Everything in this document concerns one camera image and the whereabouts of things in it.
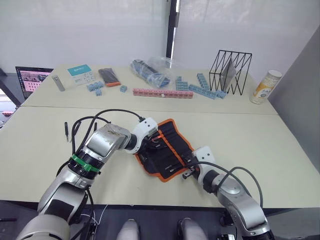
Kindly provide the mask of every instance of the laptop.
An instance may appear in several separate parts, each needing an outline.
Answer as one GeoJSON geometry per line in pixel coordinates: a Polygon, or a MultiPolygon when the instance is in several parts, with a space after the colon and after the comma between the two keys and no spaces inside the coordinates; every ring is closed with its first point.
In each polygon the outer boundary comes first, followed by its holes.
{"type": "Polygon", "coordinates": [[[18,75],[21,90],[26,100],[46,77],[53,71],[52,68],[16,66],[16,74],[18,75]]]}

